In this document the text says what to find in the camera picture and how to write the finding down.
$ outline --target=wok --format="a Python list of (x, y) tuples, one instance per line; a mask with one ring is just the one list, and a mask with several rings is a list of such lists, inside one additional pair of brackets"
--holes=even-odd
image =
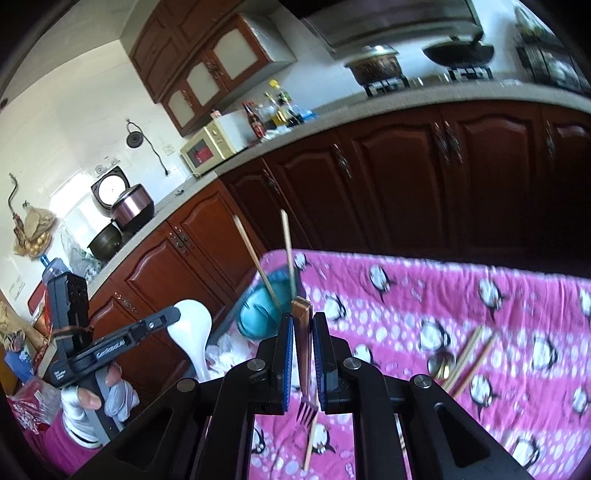
[(432, 61), (450, 69), (485, 67), (495, 54), (493, 45), (481, 42), (484, 32), (480, 30), (472, 40), (450, 37), (450, 41), (437, 43), (423, 49)]

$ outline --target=finger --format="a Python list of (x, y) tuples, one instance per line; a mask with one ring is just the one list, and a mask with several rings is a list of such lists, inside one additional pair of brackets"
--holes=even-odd
[(115, 362), (109, 365), (109, 370), (105, 377), (105, 385), (107, 387), (113, 387), (121, 381), (121, 367)]
[(98, 410), (102, 405), (100, 398), (85, 388), (78, 389), (78, 400), (80, 406), (86, 410)]

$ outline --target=plastic bag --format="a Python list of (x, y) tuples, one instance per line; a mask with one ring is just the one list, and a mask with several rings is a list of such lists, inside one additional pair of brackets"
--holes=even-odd
[(7, 400), (21, 426), (36, 434), (47, 430), (61, 409), (60, 391), (39, 377), (28, 380)]
[(68, 257), (72, 273), (90, 282), (101, 271), (102, 264), (78, 244), (66, 227), (61, 229), (61, 244)]

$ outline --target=pink tablecloth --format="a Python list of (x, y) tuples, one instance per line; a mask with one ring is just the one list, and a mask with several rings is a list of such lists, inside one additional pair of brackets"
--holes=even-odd
[[(355, 355), (387, 375), (426, 373), (441, 346), (458, 355), (486, 325), (476, 355), (500, 338), (459, 404), (536, 479), (566, 479), (591, 445), (591, 281), (480, 265), (296, 252), (315, 310)], [(266, 271), (285, 253), (262, 259)], [(285, 417), (256, 418), (251, 479), (355, 477), (350, 415), (320, 413), (311, 468), (294, 392)]]

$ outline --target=white ladle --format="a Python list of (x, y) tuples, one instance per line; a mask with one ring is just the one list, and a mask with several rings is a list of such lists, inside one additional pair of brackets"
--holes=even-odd
[(205, 344), (212, 331), (212, 316), (197, 300), (181, 300), (174, 306), (181, 312), (181, 318), (168, 327), (168, 334), (191, 359), (197, 381), (211, 380), (205, 362)]

